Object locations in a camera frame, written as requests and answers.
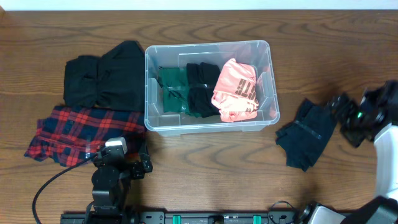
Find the green garment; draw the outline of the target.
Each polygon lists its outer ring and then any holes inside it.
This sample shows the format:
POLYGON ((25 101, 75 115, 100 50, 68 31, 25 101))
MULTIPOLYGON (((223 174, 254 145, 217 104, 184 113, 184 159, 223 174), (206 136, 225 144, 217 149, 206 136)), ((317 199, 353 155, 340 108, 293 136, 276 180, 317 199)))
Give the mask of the green garment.
POLYGON ((185 68, 159 68, 158 84, 162 88, 164 113, 185 113, 200 117, 188 106, 188 80, 185 68))

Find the pink printed garment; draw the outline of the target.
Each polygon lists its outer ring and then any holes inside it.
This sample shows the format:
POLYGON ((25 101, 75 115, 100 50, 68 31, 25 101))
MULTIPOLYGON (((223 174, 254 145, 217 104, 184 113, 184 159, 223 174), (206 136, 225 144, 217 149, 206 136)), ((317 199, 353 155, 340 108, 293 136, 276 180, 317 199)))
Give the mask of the pink printed garment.
POLYGON ((229 59, 221 70, 211 103, 219 110, 223 122, 256 118, 259 103, 254 67, 229 59))

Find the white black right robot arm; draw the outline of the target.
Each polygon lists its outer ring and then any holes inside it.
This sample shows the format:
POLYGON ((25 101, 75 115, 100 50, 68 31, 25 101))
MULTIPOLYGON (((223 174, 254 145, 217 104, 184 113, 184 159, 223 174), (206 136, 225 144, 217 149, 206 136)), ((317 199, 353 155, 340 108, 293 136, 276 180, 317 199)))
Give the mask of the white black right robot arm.
POLYGON ((343 93, 326 105, 343 137, 354 147, 363 141, 376 151, 373 199, 357 210, 340 212, 318 202, 308 204, 295 223, 397 223, 397 80, 366 90, 360 102, 343 93))

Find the large black garment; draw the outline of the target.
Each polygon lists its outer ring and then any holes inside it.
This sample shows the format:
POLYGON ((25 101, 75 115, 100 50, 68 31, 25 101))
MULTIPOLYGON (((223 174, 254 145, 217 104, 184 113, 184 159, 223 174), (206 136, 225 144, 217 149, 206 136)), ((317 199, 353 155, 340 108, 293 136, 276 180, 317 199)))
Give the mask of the large black garment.
POLYGON ((67 106, 144 111, 145 57, 135 40, 121 42, 102 56, 80 55, 65 66, 67 106))

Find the dark navy garment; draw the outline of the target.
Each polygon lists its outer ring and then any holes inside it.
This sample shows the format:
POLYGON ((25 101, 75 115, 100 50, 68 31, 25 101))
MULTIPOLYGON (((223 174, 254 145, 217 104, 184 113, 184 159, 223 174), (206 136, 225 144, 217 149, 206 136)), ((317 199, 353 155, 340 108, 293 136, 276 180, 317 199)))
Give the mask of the dark navy garment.
POLYGON ((295 119, 276 131, 276 144, 286 153, 286 165, 304 172, 317 162, 337 124, 331 111, 306 99, 295 119))

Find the red navy plaid shirt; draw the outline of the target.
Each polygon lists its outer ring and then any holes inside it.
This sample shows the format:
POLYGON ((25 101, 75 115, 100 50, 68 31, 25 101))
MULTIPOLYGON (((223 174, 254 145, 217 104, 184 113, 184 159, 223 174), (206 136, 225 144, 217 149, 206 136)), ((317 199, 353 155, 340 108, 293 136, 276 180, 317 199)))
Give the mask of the red navy plaid shirt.
POLYGON ((55 106, 48 118, 37 121, 37 130, 25 152, 37 161, 47 158, 64 167, 99 151, 111 138, 124 137, 130 151, 145 136, 144 115, 135 111, 55 106))

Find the black garment with tape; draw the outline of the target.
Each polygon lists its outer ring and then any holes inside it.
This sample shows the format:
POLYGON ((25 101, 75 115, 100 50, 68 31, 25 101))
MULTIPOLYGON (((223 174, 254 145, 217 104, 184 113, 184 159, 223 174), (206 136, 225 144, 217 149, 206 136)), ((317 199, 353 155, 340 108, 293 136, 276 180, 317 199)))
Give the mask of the black garment with tape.
POLYGON ((220 76, 217 65, 202 62, 187 64, 189 92, 187 96, 189 111, 195 116, 207 118, 219 116, 219 109, 211 103, 215 85, 220 76))

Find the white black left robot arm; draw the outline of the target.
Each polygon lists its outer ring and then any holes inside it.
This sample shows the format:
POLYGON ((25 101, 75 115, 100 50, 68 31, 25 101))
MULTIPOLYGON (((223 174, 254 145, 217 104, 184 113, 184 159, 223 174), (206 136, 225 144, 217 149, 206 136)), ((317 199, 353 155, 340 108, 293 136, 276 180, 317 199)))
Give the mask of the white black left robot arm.
POLYGON ((142 140, 138 146, 139 160, 134 162, 126 159, 124 138, 110 139, 99 150, 93 162, 97 170, 91 178, 93 201, 86 208, 85 223, 105 218, 123 219, 131 181, 143 179, 146 173, 153 170, 146 141, 142 140))

